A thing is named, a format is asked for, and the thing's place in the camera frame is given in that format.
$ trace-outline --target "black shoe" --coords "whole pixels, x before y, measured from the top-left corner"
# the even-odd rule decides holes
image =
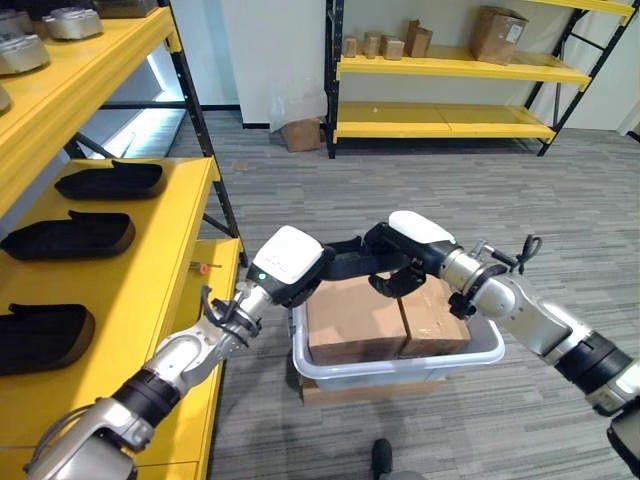
[[[379,438],[371,449],[371,470],[373,480],[378,480],[383,473],[391,473],[393,468],[393,454],[391,444],[386,438]]]

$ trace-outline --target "yellow metal shelf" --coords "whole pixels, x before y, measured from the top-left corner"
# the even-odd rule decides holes
[[[609,2],[607,0],[526,0],[533,3],[546,3],[547,5],[558,5],[559,7],[579,8],[581,10],[592,10],[594,12],[611,13],[620,15],[623,20],[622,24],[626,24],[631,15],[633,15],[633,7],[619,2]]]
[[[114,392],[172,328],[214,173],[213,160],[146,161],[161,164],[167,175],[167,187],[156,198],[73,201],[50,187],[22,222],[26,225],[65,218],[69,209],[125,212],[135,225],[136,236],[122,254],[96,260],[22,262],[0,252],[1,312],[7,312],[12,302],[81,303],[96,320],[89,349],[71,366],[0,377],[3,478],[8,478],[6,457],[15,451],[7,453],[4,448],[33,447],[47,426],[61,415]],[[106,164],[77,160],[63,175]],[[182,451],[179,444],[175,449]],[[175,452],[156,463],[172,463],[178,456]]]
[[[495,65],[479,62],[468,48],[432,45],[426,58],[403,57],[386,60],[368,59],[364,55],[342,57],[338,63],[338,79],[343,73],[376,73],[395,75],[436,75],[472,78],[500,78],[541,82],[576,83],[585,88],[591,79],[557,58],[543,53],[517,52],[513,63]]]
[[[221,268],[212,268],[208,276],[191,271],[188,273],[172,331],[183,330],[195,323],[200,306],[200,289],[205,283],[212,289],[210,298],[215,296],[229,300],[233,297],[240,245],[237,238],[196,242],[193,261],[221,265]],[[189,392],[160,424],[149,450],[136,457],[137,465],[197,462],[195,478],[204,480],[220,380],[218,367],[205,382]]]
[[[339,138],[544,138],[555,133],[526,108],[496,105],[345,102]]]
[[[103,25],[80,42],[46,40],[50,65],[2,78],[12,108],[0,117],[0,215],[155,47],[179,48],[168,8]]]

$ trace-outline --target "brown cardboard box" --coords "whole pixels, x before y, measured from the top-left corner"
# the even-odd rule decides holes
[[[358,53],[358,41],[356,37],[344,37],[344,48],[342,54],[347,58],[353,58]]]
[[[366,32],[364,34],[364,55],[367,58],[376,58],[380,53],[380,41],[382,40],[379,33]]]
[[[429,276],[424,286],[399,300],[407,329],[402,356],[454,353],[469,343],[467,325],[449,313],[449,286]]]
[[[320,121],[315,118],[287,123],[281,132],[290,152],[320,148]]]
[[[529,20],[513,10],[480,7],[471,37],[471,54],[483,62],[507,65]]]
[[[404,52],[404,42],[393,35],[383,35],[380,53],[387,60],[401,60]]]
[[[307,302],[307,326],[319,365],[389,360],[407,338],[396,300],[366,277],[323,282]]]
[[[407,31],[405,51],[410,57],[426,57],[433,32],[420,27],[420,20],[411,20]]]

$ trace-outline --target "shelving unit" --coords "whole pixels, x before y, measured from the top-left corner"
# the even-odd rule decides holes
[[[0,377],[0,472],[22,479],[42,433],[69,410],[113,393],[153,354],[171,331],[192,324],[200,287],[217,298],[232,297],[243,256],[233,211],[214,156],[211,138],[182,50],[170,5],[144,19],[103,20],[105,32],[81,42],[46,41],[51,64],[3,78],[12,109],[0,117],[0,215],[6,213],[50,159],[69,145],[77,130],[101,107],[147,54],[163,42],[171,53],[202,158],[136,159],[161,164],[162,194],[138,201],[74,201],[50,185],[22,219],[67,218],[68,210],[124,212],[135,225],[132,245],[107,259],[21,262],[0,252],[0,300],[10,303],[80,303],[93,314],[96,331],[89,349],[69,367]],[[78,159],[59,176],[104,168],[109,160]],[[205,213],[211,185],[227,225]],[[205,218],[229,239],[196,242]],[[188,270],[191,260],[221,265],[208,277]],[[206,477],[223,368],[193,389],[158,427],[148,450],[136,457],[141,480]]]
[[[574,12],[551,54],[518,52],[513,63],[494,65],[475,60],[467,48],[438,45],[429,48],[427,58],[403,57],[398,61],[381,56],[345,58],[341,54],[344,0],[326,0],[325,91],[329,108],[325,129],[329,157],[335,158],[341,138],[537,138],[543,144],[538,155],[544,155],[637,13],[640,0],[634,0],[632,5],[605,0],[525,1],[570,7]],[[606,46],[573,32],[577,22],[590,11],[620,16],[620,25]],[[563,62],[564,45],[569,37],[601,51],[589,74]],[[341,103],[340,80],[345,74],[450,76],[536,83],[524,106]],[[551,126],[544,125],[529,111],[545,82],[556,83]],[[560,89],[565,83],[576,84],[579,90],[560,114]]]

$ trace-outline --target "white plastic bin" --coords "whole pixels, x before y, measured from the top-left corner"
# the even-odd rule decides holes
[[[316,365],[309,352],[306,304],[292,310],[290,322],[296,369],[303,376],[315,380],[320,389],[328,391],[437,380],[458,367],[499,362],[505,352],[504,341],[496,325],[477,315],[469,322],[471,341],[453,355]]]

